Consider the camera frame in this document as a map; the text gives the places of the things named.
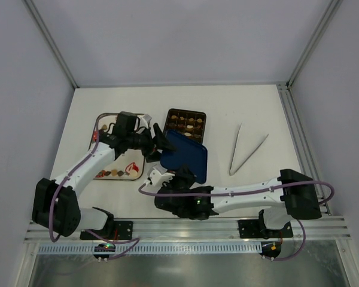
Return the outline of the white strawberry print tray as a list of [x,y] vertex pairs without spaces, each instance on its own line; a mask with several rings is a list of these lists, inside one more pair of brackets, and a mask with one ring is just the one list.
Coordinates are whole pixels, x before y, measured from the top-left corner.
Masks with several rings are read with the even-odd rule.
[[[90,142],[89,147],[93,148],[96,140],[98,137],[102,136],[104,133],[108,134],[116,134],[120,136],[129,136],[132,134],[140,134],[145,129],[137,129],[136,128],[136,122],[138,114],[136,114],[132,121],[133,124],[130,123],[130,121],[126,121],[124,117],[121,118],[121,121],[117,121],[118,114],[115,112],[110,113],[103,113],[100,114],[96,119],[96,124],[98,126],[98,130],[93,132],[92,139]],[[106,132],[100,132],[99,129],[103,126],[107,126]],[[115,181],[134,181],[141,177],[143,171],[144,171],[144,163],[145,159],[142,155],[142,152],[135,150],[135,149],[129,149],[125,151],[121,156],[119,156],[116,161],[113,161],[111,164],[109,164],[107,167],[104,167],[102,170],[106,171],[123,171],[123,176],[113,176],[110,174],[109,176],[103,176],[101,178],[98,178],[95,176],[96,179],[103,179],[103,180],[115,180]],[[132,169],[135,169],[138,171],[138,174],[131,174],[125,172],[126,167],[131,167]]]

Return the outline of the right aluminium frame post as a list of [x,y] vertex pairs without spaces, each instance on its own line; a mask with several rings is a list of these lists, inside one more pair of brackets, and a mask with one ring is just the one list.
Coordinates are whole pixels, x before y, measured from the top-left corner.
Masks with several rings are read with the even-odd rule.
[[309,38],[308,43],[306,44],[306,47],[304,48],[301,56],[296,63],[295,68],[293,69],[289,77],[289,80],[286,83],[288,89],[291,89],[293,85],[295,85],[300,73],[302,72],[312,53],[319,44],[321,38],[323,37],[325,31],[327,30],[328,26],[336,15],[342,2],[342,0],[329,1],[328,6],[325,8],[322,16],[320,17],[311,37]]

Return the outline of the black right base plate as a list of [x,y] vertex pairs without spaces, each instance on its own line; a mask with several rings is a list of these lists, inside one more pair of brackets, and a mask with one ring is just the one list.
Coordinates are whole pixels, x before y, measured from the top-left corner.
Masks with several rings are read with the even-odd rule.
[[290,222],[287,222],[280,230],[271,230],[266,228],[259,219],[239,220],[238,232],[241,239],[275,239],[294,236]]

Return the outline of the silver metal tongs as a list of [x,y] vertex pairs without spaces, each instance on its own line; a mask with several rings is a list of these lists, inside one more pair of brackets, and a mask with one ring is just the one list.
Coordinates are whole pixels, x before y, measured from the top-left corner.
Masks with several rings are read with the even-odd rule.
[[235,175],[264,144],[268,137],[268,133],[262,130],[251,129],[241,122],[238,125],[233,140],[233,148],[228,168],[229,176]]

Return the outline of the aluminium mounting rail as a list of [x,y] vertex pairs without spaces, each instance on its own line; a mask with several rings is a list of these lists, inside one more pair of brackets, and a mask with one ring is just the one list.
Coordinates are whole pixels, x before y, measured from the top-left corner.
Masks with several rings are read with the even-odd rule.
[[[250,217],[215,217],[204,221],[180,218],[120,218],[120,221],[132,222],[132,237],[142,240],[157,239],[211,239],[238,240],[239,221]],[[291,221],[294,238],[302,239],[302,228],[308,240],[349,240],[351,239],[347,223],[342,216],[324,215],[320,219]]]

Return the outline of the left controller board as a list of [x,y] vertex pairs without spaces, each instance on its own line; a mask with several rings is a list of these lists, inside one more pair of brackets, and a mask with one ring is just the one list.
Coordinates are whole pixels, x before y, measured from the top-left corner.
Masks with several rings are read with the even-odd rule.
[[98,262],[107,262],[115,255],[116,248],[111,243],[101,243],[94,247],[93,256]]

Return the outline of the right controller board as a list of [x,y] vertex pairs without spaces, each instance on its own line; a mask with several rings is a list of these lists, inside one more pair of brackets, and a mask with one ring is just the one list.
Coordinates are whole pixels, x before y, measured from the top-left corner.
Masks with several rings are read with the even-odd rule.
[[280,242],[261,242],[260,256],[264,259],[276,260],[280,255],[282,244]]

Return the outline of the left aluminium frame post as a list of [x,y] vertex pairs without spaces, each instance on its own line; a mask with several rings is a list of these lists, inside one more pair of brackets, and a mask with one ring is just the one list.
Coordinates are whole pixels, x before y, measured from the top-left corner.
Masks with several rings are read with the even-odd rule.
[[64,73],[66,79],[69,81],[70,85],[73,89],[79,88],[77,81],[75,80],[71,70],[69,69],[62,53],[60,52],[52,34],[50,33],[41,13],[39,12],[38,8],[35,5],[35,2],[32,0],[22,0],[25,8],[27,9],[28,13],[30,14],[32,20],[34,21],[36,27],[38,28],[39,32],[41,33],[44,41],[46,42],[48,48],[50,49],[53,57],[55,58],[57,64],[59,65],[60,69]]

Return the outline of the controller board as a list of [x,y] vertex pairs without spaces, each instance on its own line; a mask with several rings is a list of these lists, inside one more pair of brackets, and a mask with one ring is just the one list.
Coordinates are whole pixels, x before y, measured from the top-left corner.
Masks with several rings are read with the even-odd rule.
[[107,262],[115,255],[116,248],[111,243],[101,243],[94,247],[93,256],[98,262]]
[[261,242],[260,256],[264,259],[276,260],[280,255],[282,244],[280,242]]

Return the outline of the navy blue tin lid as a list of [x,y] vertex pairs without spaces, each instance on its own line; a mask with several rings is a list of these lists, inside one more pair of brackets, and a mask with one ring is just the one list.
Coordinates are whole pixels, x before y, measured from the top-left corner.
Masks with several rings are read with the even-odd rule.
[[176,150],[162,152],[161,166],[168,170],[177,170],[185,164],[196,177],[196,182],[204,184],[207,180],[208,150],[202,144],[174,130],[168,130],[166,138]]

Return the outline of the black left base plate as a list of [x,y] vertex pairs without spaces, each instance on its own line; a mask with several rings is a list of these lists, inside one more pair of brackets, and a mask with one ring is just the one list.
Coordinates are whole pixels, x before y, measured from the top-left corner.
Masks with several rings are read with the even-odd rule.
[[133,232],[132,221],[110,221],[103,229],[92,230],[98,236],[107,240],[131,240]]

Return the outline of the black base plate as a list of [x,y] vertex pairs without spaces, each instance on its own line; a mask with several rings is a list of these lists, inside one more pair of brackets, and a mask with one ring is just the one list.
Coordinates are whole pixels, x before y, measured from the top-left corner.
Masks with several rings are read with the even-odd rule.
[[131,240],[133,232],[132,221],[110,221],[103,229],[92,230],[98,236],[107,240]]
[[266,228],[259,219],[239,220],[238,232],[241,239],[275,239],[294,236],[290,222],[287,222],[280,230],[271,230]]

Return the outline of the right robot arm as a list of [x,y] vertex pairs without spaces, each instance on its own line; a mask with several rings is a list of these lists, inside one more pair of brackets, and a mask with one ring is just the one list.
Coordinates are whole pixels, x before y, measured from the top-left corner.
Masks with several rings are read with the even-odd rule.
[[322,217],[312,178],[292,169],[278,177],[239,187],[193,187],[195,175],[183,166],[176,172],[154,167],[150,184],[158,188],[156,208],[179,218],[206,220],[236,209],[259,207],[258,232],[271,237],[292,219]]

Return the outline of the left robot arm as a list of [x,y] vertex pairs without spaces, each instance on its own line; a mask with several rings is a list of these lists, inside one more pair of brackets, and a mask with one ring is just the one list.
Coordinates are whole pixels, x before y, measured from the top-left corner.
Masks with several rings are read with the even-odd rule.
[[116,231],[114,215],[98,207],[81,209],[78,199],[95,176],[128,150],[140,150],[147,162],[160,160],[162,151],[174,151],[158,124],[149,115],[122,111],[110,131],[95,125],[94,146],[83,158],[54,179],[42,178],[36,185],[33,222],[48,229],[52,242],[77,230],[99,239],[109,239]]

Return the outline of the aluminium frame post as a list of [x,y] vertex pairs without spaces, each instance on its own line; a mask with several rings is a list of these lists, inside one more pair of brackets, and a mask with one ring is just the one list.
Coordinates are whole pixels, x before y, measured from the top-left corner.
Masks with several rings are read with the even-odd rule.
[[75,80],[71,70],[69,69],[62,53],[60,52],[52,34],[50,33],[41,13],[39,12],[38,8],[35,5],[35,2],[32,0],[22,0],[25,8],[27,9],[28,13],[30,14],[32,20],[34,21],[36,27],[38,28],[39,32],[41,33],[44,41],[46,42],[48,48],[50,49],[53,57],[55,58],[57,64],[59,65],[60,69],[64,73],[66,79],[69,81],[70,85],[73,89],[79,88],[77,81]]
[[336,15],[342,2],[342,0],[329,1],[328,6],[325,8],[322,16],[320,17],[311,37],[309,38],[308,43],[306,44],[306,47],[304,48],[301,56],[296,63],[295,68],[293,69],[289,77],[289,80],[286,83],[288,89],[291,89],[293,85],[295,85],[300,73],[302,72],[312,53],[319,44],[321,38],[323,37],[325,31],[327,30],[328,26]]

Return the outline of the navy blue chocolate tin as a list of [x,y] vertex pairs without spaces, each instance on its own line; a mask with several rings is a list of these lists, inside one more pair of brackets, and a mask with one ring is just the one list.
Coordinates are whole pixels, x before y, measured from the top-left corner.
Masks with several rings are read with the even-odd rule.
[[206,114],[204,112],[171,108],[168,110],[163,132],[174,130],[202,144],[205,126]]

